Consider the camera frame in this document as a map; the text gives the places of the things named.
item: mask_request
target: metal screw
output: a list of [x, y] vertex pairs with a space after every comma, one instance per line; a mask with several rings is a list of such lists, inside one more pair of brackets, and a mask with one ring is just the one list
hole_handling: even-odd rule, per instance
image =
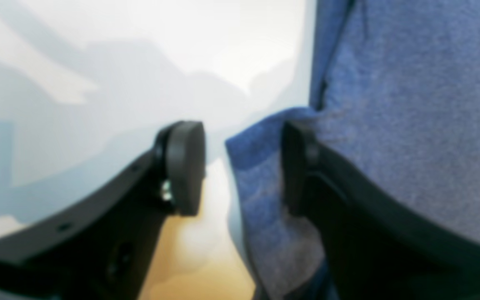
[[165, 180], [160, 187], [160, 197], [164, 201], [173, 201], [173, 194], [171, 191], [171, 182], [169, 180]]

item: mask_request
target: black plastic bracket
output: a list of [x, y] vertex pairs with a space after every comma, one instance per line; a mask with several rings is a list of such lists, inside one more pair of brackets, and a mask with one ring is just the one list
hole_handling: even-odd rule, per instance
[[0, 290], [30, 298], [134, 300], [166, 217], [198, 212], [201, 122], [160, 131], [153, 148], [86, 199], [0, 239]]
[[480, 245], [396, 202], [309, 127], [282, 132], [285, 204], [319, 230], [341, 300], [480, 300]]

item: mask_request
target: blue fabric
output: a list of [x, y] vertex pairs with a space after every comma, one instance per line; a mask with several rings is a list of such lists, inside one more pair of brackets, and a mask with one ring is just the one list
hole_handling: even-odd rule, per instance
[[316, 230], [282, 205], [283, 121], [310, 125], [394, 199], [480, 243], [480, 0], [320, 0], [310, 107], [226, 146], [246, 244], [273, 300], [324, 260]]

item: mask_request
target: screw hole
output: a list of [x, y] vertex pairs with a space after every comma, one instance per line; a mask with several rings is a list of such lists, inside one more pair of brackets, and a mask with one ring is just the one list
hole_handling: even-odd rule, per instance
[[128, 270], [133, 257], [132, 243], [122, 243], [113, 251], [110, 263], [107, 266], [107, 277], [110, 281], [116, 281]]
[[58, 232], [64, 232], [64, 231], [68, 230], [69, 228], [72, 228], [72, 224], [71, 224], [70, 222], [61, 224], [61, 225], [57, 228], [57, 231], [58, 231]]

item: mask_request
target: blue textile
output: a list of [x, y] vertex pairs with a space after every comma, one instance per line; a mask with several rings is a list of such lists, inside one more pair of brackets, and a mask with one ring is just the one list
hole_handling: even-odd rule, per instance
[[226, 142], [246, 245], [272, 300], [324, 261], [312, 224], [282, 205], [286, 119], [313, 127], [394, 199], [480, 243], [480, 0], [320, 0], [317, 17], [310, 107]]

